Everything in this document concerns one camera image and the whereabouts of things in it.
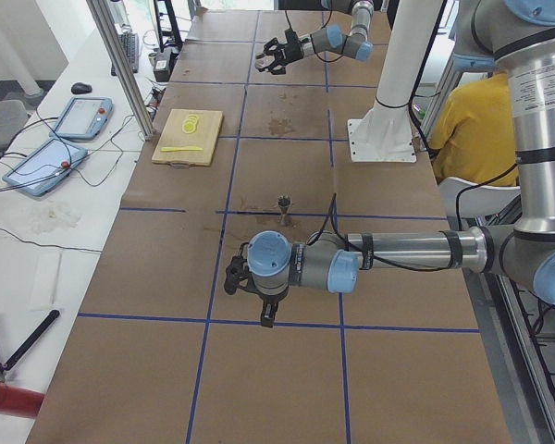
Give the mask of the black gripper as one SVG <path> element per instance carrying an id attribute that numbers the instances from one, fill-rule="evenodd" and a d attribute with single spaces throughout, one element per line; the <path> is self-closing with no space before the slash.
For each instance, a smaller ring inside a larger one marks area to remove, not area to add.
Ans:
<path id="1" fill-rule="evenodd" d="M 256 294 L 261 299 L 263 307 L 260 313 L 260 325 L 262 327 L 273 327 L 278 311 L 278 296 L 276 294 L 271 295 L 256 286 L 253 281 L 253 273 L 249 270 L 241 253 L 231 258 L 226 268 L 224 281 L 226 294 L 234 295 L 237 290 Z"/>
<path id="2" fill-rule="evenodd" d="M 286 42 L 281 43 L 274 37 L 264 45 L 260 53 L 270 60 L 266 72 L 272 75 L 284 75 L 288 64 L 305 58 L 304 49 L 310 45 L 309 34 L 300 37 L 294 30 L 285 30 L 284 34 Z"/>

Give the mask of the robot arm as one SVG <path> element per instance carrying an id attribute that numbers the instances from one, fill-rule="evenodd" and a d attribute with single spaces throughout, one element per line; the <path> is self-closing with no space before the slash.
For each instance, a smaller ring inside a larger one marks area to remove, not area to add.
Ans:
<path id="1" fill-rule="evenodd" d="M 349 293 L 376 267 L 413 272 L 467 268 L 519 283 L 555 306 L 555 1 L 474 1 L 460 8 L 458 45 L 506 70 L 522 214 L 512 225 L 418 233 L 320 230 L 307 242 L 263 231 L 244 242 L 224 289 L 263 303 L 273 326 L 292 287 Z"/>
<path id="2" fill-rule="evenodd" d="M 273 38 L 255 56 L 254 66 L 260 72 L 284 75 L 286 66 L 307 56 L 320 56 L 330 52 L 339 58 L 365 61 L 372 52 L 369 41 L 369 28 L 372 17 L 377 11 L 385 11 L 386 1 L 314 1 L 304 6 L 298 1 L 284 1 L 279 8 L 290 10 L 325 10 L 329 13 L 340 12 L 351 17 L 351 28 L 343 33 L 339 25 L 326 23 L 316 31 L 300 36 L 291 26 L 284 30 L 285 40 Z"/>

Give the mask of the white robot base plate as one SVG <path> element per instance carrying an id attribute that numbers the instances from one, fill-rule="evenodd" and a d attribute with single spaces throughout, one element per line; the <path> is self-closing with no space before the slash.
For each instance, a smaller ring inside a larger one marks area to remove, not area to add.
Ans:
<path id="1" fill-rule="evenodd" d="M 374 124 L 349 119 L 347 129 L 352 162 L 414 163 L 417 160 L 407 117 L 378 120 Z"/>

